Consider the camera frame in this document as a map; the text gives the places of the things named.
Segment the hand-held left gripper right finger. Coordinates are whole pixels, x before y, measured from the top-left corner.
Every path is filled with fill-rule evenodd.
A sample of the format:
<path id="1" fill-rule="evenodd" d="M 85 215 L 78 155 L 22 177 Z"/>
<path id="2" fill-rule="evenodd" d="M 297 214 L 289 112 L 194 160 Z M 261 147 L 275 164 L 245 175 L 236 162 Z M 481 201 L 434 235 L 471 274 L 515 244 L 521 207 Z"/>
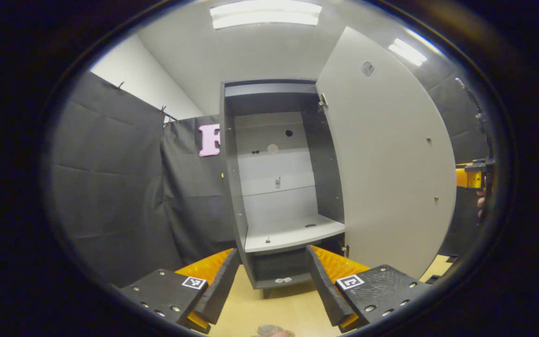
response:
<path id="1" fill-rule="evenodd" d="M 341 333 L 406 312 L 432 287 L 387 264 L 367 267 L 314 245 L 306 246 L 306 266 L 328 320 Z"/>

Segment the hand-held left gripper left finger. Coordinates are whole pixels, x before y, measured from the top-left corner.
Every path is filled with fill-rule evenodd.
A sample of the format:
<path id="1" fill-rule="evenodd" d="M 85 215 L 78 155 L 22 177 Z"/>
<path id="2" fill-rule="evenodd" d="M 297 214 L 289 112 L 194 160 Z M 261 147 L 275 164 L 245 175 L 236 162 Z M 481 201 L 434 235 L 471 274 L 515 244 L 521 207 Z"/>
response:
<path id="1" fill-rule="evenodd" d="M 229 248 L 176 271 L 157 269 L 120 292 L 168 322 L 208 334 L 218 324 L 240 264 L 238 251 Z"/>

